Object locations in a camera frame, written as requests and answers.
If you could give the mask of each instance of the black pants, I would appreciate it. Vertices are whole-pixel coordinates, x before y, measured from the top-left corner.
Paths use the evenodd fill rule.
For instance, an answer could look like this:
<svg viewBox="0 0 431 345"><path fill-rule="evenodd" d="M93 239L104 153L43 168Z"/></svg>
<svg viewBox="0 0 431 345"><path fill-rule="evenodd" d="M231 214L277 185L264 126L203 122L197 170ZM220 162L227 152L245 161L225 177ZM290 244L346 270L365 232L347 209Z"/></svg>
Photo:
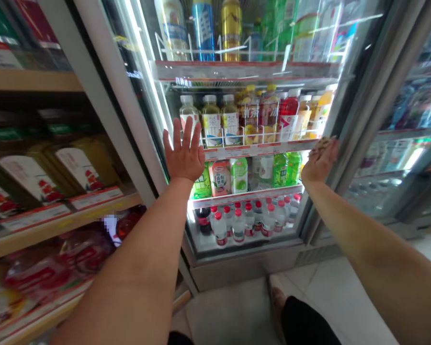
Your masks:
<svg viewBox="0 0 431 345"><path fill-rule="evenodd" d="M327 321L316 310L294 296L287 298L281 314L281 325L288 345L340 345ZM182 333L169 333L168 345L193 345Z"/></svg>

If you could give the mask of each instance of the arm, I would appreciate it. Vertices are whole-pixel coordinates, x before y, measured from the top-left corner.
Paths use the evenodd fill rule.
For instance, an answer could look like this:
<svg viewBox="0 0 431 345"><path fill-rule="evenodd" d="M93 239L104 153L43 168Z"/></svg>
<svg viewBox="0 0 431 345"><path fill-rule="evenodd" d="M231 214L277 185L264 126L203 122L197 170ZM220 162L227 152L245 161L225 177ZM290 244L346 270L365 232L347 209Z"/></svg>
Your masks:
<svg viewBox="0 0 431 345"><path fill-rule="evenodd" d="M431 344L431 262L324 184L337 153L335 139L312 151L306 191L399 343Z"/></svg>
<svg viewBox="0 0 431 345"><path fill-rule="evenodd" d="M174 120L174 150L163 133L169 186L107 261L52 345L167 343L187 201L204 169L201 125L190 148L191 128L190 119L181 147Z"/></svg>

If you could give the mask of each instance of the hand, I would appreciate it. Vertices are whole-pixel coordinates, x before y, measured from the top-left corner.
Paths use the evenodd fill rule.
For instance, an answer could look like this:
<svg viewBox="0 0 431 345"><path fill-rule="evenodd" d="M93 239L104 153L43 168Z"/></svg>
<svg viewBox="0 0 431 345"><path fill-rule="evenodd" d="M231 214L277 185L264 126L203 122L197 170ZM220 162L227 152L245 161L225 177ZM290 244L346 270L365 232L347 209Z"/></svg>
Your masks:
<svg viewBox="0 0 431 345"><path fill-rule="evenodd" d="M339 142L335 137L322 138L310 152L308 163L302 170L302 182L324 182L332 165L337 160Z"/></svg>
<svg viewBox="0 0 431 345"><path fill-rule="evenodd" d="M174 150L169 143L169 132L163 131L164 153L168 164L171 180L182 177L190 180L192 184L203 174L204 150L199 145L201 124L197 123L192 136L193 119L189 116L183 132L181 145L181 123L179 119L173 120L174 124Z"/></svg>

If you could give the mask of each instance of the left hand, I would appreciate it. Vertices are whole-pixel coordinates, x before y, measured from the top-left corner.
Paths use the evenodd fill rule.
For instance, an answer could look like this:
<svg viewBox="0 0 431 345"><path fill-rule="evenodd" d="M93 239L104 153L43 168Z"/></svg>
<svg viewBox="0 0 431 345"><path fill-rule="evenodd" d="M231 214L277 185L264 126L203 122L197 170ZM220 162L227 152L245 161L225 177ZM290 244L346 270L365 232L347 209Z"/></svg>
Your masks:
<svg viewBox="0 0 431 345"><path fill-rule="evenodd" d="M181 123L179 119L174 124L174 150L169 143L169 132L163 131L164 152L171 180L177 177L188 179L192 184L203 174L204 150L200 146L201 124L198 122L192 136L193 119L187 118L181 144Z"/></svg>

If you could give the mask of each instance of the blue can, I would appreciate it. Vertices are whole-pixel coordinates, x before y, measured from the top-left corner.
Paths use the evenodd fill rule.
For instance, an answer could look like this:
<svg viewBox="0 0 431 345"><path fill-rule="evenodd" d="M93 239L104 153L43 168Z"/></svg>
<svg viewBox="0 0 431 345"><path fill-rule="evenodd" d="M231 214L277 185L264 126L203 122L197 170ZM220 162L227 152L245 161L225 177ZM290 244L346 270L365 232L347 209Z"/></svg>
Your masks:
<svg viewBox="0 0 431 345"><path fill-rule="evenodd" d="M211 0L193 0L192 15L198 50L214 51L214 21ZM214 53L199 53L200 61L215 61Z"/></svg>

